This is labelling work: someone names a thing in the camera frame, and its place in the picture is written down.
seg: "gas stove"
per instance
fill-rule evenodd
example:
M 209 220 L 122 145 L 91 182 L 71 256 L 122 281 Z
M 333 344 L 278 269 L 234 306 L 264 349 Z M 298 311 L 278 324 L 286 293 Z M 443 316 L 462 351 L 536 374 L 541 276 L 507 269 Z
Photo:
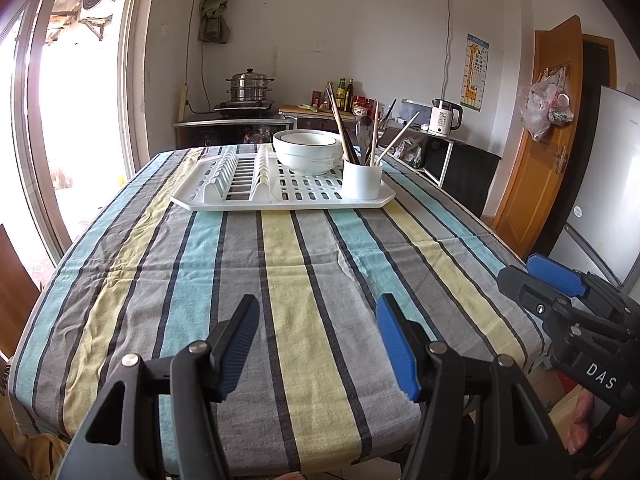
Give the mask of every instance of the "gas stove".
M 274 101 L 226 101 L 220 103 L 214 110 L 224 117 L 235 119 L 266 119 L 272 114 L 269 113 Z

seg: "bottle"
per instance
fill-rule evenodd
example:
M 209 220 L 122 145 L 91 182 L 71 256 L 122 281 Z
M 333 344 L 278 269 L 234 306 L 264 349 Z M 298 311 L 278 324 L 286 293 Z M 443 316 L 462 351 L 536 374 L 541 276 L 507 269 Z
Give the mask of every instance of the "bottle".
M 344 111 L 344 107 L 347 104 L 347 78 L 341 77 L 338 89 L 335 91 L 335 101 L 338 105 L 338 110 Z
M 324 94 L 323 94 L 323 98 L 322 98 L 322 104 L 320 105 L 320 110 L 322 111 L 331 111 L 331 100 L 329 99 L 329 91 L 327 90 L 329 88 L 329 85 L 331 85 L 331 87 L 334 87 L 334 82 L 333 81 L 327 81 L 326 82 L 326 86 L 324 87 Z
M 349 79 L 349 85 L 347 86 L 347 93 L 345 97 L 344 109 L 353 114 L 353 79 Z

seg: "pot lid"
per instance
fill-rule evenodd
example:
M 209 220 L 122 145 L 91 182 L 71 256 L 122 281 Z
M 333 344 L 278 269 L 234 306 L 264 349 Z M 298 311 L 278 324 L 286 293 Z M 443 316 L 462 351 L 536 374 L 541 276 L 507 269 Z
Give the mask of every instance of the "pot lid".
M 234 74 L 230 81 L 238 81 L 241 79 L 268 79 L 265 74 L 258 74 L 254 72 L 253 68 L 247 68 L 246 72 L 241 74 Z

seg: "striped tablecloth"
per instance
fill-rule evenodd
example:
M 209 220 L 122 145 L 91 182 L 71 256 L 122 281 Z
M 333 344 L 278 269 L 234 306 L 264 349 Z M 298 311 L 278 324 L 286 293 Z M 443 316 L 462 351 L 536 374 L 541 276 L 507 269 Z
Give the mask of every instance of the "striped tablecloth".
M 373 314 L 385 292 L 463 355 L 507 353 L 528 368 L 542 354 L 539 326 L 495 283 L 517 259 L 420 175 L 388 158 L 396 199 L 374 210 L 172 204 L 218 150 L 156 156 L 65 255 L 14 359 L 10 392 L 32 417 L 23 431 L 73 435 L 124 354 L 174 355 L 244 294 L 260 301 L 260 327 L 238 389 L 215 407 L 236 475 L 334 468 L 412 439 L 419 410 L 396 386 Z M 162 442 L 175 471 L 169 402 Z

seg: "white bowl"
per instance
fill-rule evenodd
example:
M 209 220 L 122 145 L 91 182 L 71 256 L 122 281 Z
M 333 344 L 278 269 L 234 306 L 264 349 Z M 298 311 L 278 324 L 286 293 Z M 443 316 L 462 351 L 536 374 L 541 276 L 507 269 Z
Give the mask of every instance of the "white bowl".
M 342 159 L 340 137 L 321 130 L 278 132 L 273 136 L 273 149 L 282 164 L 301 175 L 321 175 Z

